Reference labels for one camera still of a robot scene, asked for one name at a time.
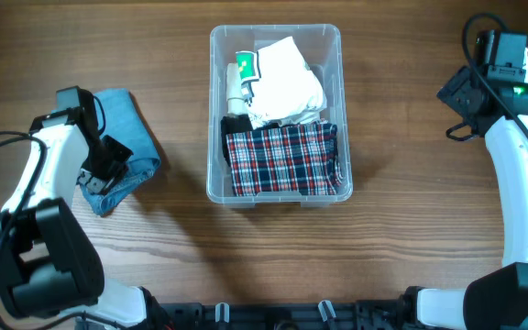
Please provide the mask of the blue denim jeans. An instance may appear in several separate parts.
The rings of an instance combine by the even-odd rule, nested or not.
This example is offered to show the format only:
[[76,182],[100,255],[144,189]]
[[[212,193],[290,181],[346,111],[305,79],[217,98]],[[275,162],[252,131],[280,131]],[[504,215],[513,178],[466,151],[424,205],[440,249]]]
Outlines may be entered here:
[[128,195],[151,179],[161,164],[155,143],[141,120],[130,91],[107,89],[95,94],[104,109],[104,136],[108,135],[131,149],[127,160],[127,172],[107,194],[93,194],[80,185],[84,199],[96,215],[109,214]]

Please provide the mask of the black garment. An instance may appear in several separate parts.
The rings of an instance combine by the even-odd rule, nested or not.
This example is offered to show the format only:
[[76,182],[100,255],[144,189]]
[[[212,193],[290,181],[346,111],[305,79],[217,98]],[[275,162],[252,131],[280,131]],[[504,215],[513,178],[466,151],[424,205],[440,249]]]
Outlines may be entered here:
[[220,121],[222,152],[227,165],[230,165],[226,137],[230,134],[244,133],[253,130],[248,115],[224,116]]

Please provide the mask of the cream white cloth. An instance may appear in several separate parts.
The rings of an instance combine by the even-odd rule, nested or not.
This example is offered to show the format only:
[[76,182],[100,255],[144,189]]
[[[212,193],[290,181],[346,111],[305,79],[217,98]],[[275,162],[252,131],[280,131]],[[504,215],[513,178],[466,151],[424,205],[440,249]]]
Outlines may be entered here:
[[248,114],[248,109],[241,92],[241,77],[236,62],[229,63],[226,69],[226,101],[229,116]]

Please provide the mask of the red plaid shirt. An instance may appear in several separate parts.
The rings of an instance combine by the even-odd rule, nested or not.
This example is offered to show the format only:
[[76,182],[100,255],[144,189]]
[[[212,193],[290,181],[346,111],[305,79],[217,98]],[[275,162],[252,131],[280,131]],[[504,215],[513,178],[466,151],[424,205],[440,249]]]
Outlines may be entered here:
[[343,180],[337,134],[337,125],[317,121],[226,135],[234,195],[336,195]]

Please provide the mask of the white printed t-shirt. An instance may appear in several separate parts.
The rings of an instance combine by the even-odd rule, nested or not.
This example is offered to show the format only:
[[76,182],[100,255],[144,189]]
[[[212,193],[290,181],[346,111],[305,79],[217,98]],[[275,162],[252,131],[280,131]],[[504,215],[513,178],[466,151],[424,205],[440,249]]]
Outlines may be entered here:
[[240,50],[233,62],[238,64],[241,92],[254,129],[321,119],[327,97],[292,37],[256,51]]

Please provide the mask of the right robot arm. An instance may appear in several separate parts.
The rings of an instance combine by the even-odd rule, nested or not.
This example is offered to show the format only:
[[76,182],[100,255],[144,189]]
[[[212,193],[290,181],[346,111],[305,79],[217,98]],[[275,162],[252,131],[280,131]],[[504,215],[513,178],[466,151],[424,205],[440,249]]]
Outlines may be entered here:
[[412,288],[401,297],[404,324],[444,329],[528,329],[528,82],[482,82],[461,68],[438,98],[485,140],[500,191],[501,267],[465,289]]

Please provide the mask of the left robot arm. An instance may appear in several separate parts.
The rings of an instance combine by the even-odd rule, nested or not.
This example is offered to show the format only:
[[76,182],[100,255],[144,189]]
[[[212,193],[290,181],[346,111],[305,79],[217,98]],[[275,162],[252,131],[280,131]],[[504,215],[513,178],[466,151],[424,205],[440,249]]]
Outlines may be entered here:
[[3,131],[0,147],[28,141],[30,154],[0,210],[2,316],[36,317],[45,328],[78,319],[109,329],[151,329],[160,321],[142,288],[105,276],[94,245],[71,210],[81,178],[114,181],[130,152],[100,136],[97,114],[82,106],[39,116],[28,132]]

